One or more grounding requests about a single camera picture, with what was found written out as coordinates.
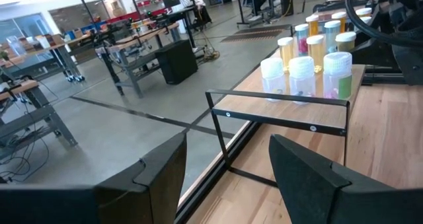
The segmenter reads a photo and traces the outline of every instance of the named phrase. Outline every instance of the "concrete floor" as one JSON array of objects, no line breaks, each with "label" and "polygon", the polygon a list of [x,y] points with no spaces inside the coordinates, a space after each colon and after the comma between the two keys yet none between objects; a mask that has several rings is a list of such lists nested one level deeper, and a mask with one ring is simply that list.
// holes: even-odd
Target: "concrete floor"
[{"label": "concrete floor", "polygon": [[[294,0],[295,14],[275,24],[300,24],[311,14],[313,6],[320,2],[323,0],[307,0],[305,12],[297,14],[301,10],[302,0]],[[188,162],[182,193],[187,190],[220,151],[217,136],[210,132],[214,130],[214,125],[210,114],[206,113],[208,105],[204,92],[207,89],[233,88],[277,47],[278,38],[289,35],[287,30],[271,40],[220,43],[224,37],[238,31],[238,5],[232,3],[212,7],[209,14],[213,24],[209,24],[204,34],[220,52],[220,58],[202,64],[197,73],[179,85],[167,85],[163,76],[155,72],[139,82],[144,98],[138,98],[131,88],[124,88],[126,95],[120,96],[99,59],[79,66],[87,78],[84,83],[68,83],[61,74],[44,80],[43,83],[57,97],[44,86],[43,92],[79,145],[69,148],[61,139],[46,136],[44,141],[49,150],[48,160],[25,183],[97,184],[136,162],[174,134],[188,130]],[[203,34],[196,34],[198,45],[204,44],[202,38]],[[164,36],[162,42],[169,43]],[[132,114],[116,108],[126,108]],[[3,119],[11,120],[24,111],[21,105],[20,108],[13,107]],[[146,118],[145,114],[176,122],[152,120]],[[227,132],[226,142],[244,123],[231,118],[220,118],[219,121],[223,131]],[[43,142],[37,141],[29,158],[30,172],[46,160],[46,155]],[[14,170],[18,162],[1,165],[0,172]],[[15,178],[22,180],[25,175]]]}]

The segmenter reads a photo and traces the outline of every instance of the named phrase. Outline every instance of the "metal rod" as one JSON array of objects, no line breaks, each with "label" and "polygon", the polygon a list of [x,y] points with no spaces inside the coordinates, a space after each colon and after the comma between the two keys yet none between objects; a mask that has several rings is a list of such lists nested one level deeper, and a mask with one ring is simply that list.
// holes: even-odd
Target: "metal rod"
[{"label": "metal rod", "polygon": [[141,19],[142,19],[142,18],[141,18],[141,13],[140,13],[140,11],[139,11],[139,9],[138,9],[137,1],[136,1],[136,0],[132,0],[132,3],[134,3],[134,5],[135,5],[135,10],[137,11],[138,16],[139,16],[139,19],[141,20]]},{"label": "metal rod", "polygon": [[85,0],[81,0],[81,2],[82,2],[82,4],[84,5],[85,9],[87,10],[88,15],[90,16],[91,22],[92,22],[92,24],[94,25],[94,28],[95,28],[97,31],[100,31],[100,30],[99,30],[99,27],[98,27],[98,26],[97,26],[97,24],[94,22],[93,15],[91,14],[90,10],[88,9],[88,6],[87,6],[87,4],[85,3]]}]

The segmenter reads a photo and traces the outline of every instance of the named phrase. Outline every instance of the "black metal frame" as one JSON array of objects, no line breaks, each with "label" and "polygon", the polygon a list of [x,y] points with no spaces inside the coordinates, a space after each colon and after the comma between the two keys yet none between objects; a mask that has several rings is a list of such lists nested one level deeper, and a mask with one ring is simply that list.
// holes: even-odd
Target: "black metal frame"
[{"label": "black metal frame", "polygon": [[[242,112],[234,112],[230,110],[218,109],[218,108],[215,108],[212,94],[247,96],[247,97],[255,97],[255,98],[271,98],[275,100],[298,101],[298,102],[309,102],[309,103],[326,104],[326,105],[333,105],[333,106],[344,106],[346,108],[345,126],[343,128],[337,128],[337,127],[320,125],[320,124],[296,122],[296,121],[285,120],[281,118],[271,118],[271,117],[260,116],[255,114],[245,114]],[[313,131],[313,132],[319,132],[319,133],[325,133],[329,135],[337,135],[337,136],[344,137],[344,166],[346,165],[346,161],[347,161],[346,154],[348,150],[348,123],[350,120],[350,102],[348,100],[311,98],[306,96],[292,96],[292,95],[282,95],[282,94],[254,93],[254,92],[245,92],[245,91],[227,91],[227,90],[215,90],[215,89],[208,90],[206,92],[206,98],[207,98],[209,108],[211,110],[211,117],[215,125],[215,129],[217,132],[217,137],[219,139],[219,144],[222,150],[223,158],[225,159],[226,169],[230,172],[244,176],[245,178],[255,180],[257,182],[261,182],[266,185],[278,187],[276,182],[274,182],[273,180],[269,180],[267,178],[263,178],[261,176],[257,176],[255,174],[252,174],[247,171],[243,171],[231,166],[232,160],[229,158],[228,150],[226,150],[225,142],[223,140],[222,130],[220,128],[219,120],[217,118],[218,115],[227,116],[231,118],[238,118],[242,120],[249,120],[249,121],[258,122],[261,124],[272,124],[272,125],[284,126],[288,128],[295,128],[300,130]]]}]

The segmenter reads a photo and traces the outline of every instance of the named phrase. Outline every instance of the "wall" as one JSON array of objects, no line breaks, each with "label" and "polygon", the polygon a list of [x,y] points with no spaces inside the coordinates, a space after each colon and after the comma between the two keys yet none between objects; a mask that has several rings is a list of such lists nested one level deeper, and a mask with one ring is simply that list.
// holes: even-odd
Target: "wall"
[{"label": "wall", "polygon": [[[81,4],[81,0],[25,0],[20,3],[0,6],[0,20],[7,20],[26,15],[41,13],[54,34],[60,33],[59,28],[53,21],[48,11]],[[127,13],[135,11],[132,0],[122,0],[123,7]]]}]

